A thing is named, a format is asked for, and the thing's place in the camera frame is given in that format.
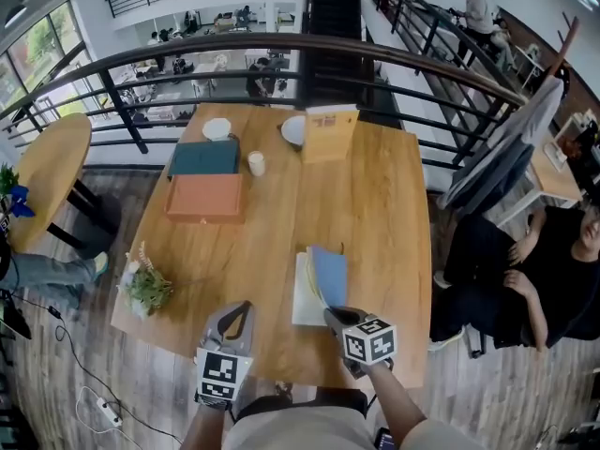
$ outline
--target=round wooden table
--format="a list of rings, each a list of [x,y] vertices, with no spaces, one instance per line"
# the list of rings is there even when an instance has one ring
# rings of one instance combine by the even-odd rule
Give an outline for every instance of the round wooden table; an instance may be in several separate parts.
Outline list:
[[[29,188],[27,205],[36,215],[11,218],[8,241],[15,251],[27,251],[46,231],[74,247],[84,258],[108,249],[118,230],[114,222],[119,218],[106,217],[103,199],[78,179],[91,140],[89,119],[82,113],[73,113],[52,123],[29,144],[15,170],[19,184]],[[53,224],[65,200],[86,218],[76,218],[76,235]],[[90,227],[99,231],[90,232]],[[100,233],[100,237],[88,238],[92,233]]]

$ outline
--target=staircase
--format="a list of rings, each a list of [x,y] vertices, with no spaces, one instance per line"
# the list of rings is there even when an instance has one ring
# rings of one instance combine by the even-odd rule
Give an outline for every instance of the staircase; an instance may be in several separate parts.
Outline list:
[[[312,0],[308,32],[360,40],[360,0]],[[335,52],[312,52],[307,55],[307,74],[360,78],[362,64],[360,57]],[[353,85],[315,79],[308,98],[311,105],[361,103],[362,93]]]

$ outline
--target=hand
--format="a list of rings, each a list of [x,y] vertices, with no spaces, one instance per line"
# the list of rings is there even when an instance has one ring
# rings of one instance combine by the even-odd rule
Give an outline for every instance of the hand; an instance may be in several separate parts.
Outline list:
[[[537,292],[527,276],[518,270],[507,270],[504,273],[503,284],[504,287],[513,289],[515,292],[523,295],[525,298],[528,298],[530,295],[533,295]]]
[[[536,244],[537,238],[530,233],[511,246],[508,250],[508,263],[510,266],[515,266],[517,263],[524,262],[525,259],[529,257],[529,254],[532,253]]]

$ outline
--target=lower floor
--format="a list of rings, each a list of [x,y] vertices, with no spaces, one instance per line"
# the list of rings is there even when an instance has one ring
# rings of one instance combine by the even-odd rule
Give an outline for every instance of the lower floor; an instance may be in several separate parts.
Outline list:
[[[124,404],[147,424],[185,437],[196,413],[193,401],[196,367],[192,361],[128,337],[111,327],[115,284],[124,268],[143,209],[157,181],[157,172],[87,172],[84,183],[96,193],[111,193],[122,204],[122,221],[112,246],[109,270],[94,291],[84,297],[78,311],[63,311],[67,329],[73,337],[75,352],[82,364],[108,384]],[[510,195],[490,211],[498,215],[518,197]],[[55,221],[68,229],[76,210],[66,205]],[[450,243],[453,220],[429,197],[429,222],[433,268],[443,267]],[[518,238],[524,233],[525,217],[511,220],[506,230]],[[59,240],[45,236],[37,253],[69,261],[74,253]],[[29,292],[25,298],[41,305],[56,305]],[[54,335],[55,320],[47,311],[18,304],[28,321],[32,340],[17,339],[7,345],[14,360],[8,369],[11,395],[37,434],[44,449],[133,448],[116,432],[95,435],[78,422],[78,414],[94,429],[104,429],[104,416],[98,411],[93,394],[81,393],[83,385],[107,400],[109,393],[86,376],[77,366],[67,341]],[[477,336],[470,331],[471,341]],[[443,351],[430,354],[425,385],[410,391],[431,418],[449,422],[493,449],[533,448],[543,430],[556,426],[564,432],[590,416],[592,370],[598,365],[599,342],[563,339],[550,351],[538,355],[534,350],[510,348],[494,350],[478,360],[469,358],[467,339]],[[250,380],[242,402],[275,392],[275,382]],[[296,385],[294,401],[308,400],[315,389]],[[377,402],[367,423],[373,434],[384,426]],[[123,430],[144,450],[179,447],[170,437],[158,434],[125,417]]]

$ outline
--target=white cup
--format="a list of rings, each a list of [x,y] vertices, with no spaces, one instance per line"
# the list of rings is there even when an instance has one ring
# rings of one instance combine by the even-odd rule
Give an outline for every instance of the white cup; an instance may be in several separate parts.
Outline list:
[[[210,142],[228,140],[232,123],[227,118],[213,118],[204,124],[202,135]]]
[[[261,152],[250,152],[247,156],[247,165],[254,176],[264,174],[264,156]]]

